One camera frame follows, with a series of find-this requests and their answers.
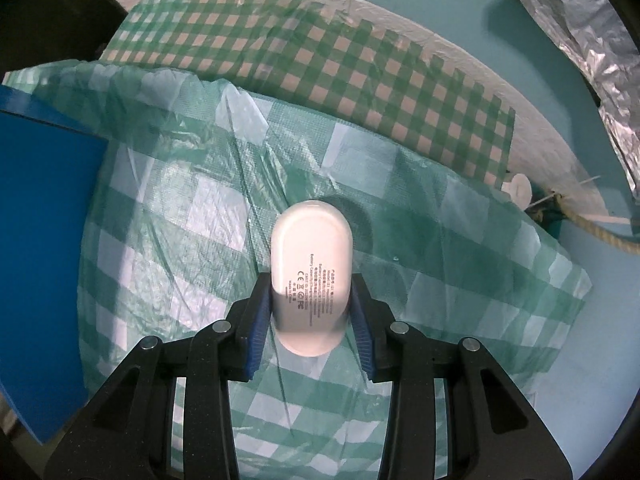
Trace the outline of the white oval earbuds case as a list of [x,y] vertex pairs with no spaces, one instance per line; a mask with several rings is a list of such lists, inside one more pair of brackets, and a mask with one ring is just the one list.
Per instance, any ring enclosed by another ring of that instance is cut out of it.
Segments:
[[334,206],[306,200],[271,233],[272,312],[282,346],[315,358],[344,338],[352,288],[352,230]]

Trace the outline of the small white round cap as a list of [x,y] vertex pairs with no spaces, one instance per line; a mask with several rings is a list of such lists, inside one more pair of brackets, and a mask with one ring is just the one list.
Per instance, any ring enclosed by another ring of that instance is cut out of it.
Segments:
[[526,210],[533,200],[533,188],[525,174],[508,174],[501,191],[509,195],[511,202],[521,210]]

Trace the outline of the green white checkered tablecloth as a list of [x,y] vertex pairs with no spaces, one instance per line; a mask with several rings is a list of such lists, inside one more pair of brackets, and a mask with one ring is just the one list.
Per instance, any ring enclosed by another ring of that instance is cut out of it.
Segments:
[[61,62],[12,88],[107,140],[82,253],[78,315],[91,389],[144,335],[194,334],[268,268],[277,218],[344,214],[375,299],[429,337],[479,339],[526,396],[590,289],[503,192],[408,148],[227,81]]

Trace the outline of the brown cardboard box blue trim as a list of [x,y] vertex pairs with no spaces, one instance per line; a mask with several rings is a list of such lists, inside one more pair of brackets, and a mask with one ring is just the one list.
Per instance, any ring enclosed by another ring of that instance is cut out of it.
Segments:
[[40,443],[87,401],[77,321],[82,234],[106,143],[1,89],[1,391]]

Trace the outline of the silver foil bag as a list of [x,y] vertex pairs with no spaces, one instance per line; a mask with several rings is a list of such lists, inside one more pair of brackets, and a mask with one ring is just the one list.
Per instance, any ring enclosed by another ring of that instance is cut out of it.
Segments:
[[611,0],[518,0],[600,100],[630,192],[639,197],[639,48]]

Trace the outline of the small green checkered mat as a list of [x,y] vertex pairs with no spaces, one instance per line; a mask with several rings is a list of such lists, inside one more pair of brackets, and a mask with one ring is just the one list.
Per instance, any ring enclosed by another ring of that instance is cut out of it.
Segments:
[[499,186],[514,109],[399,32],[312,0],[140,0],[105,62],[224,78],[347,120]]

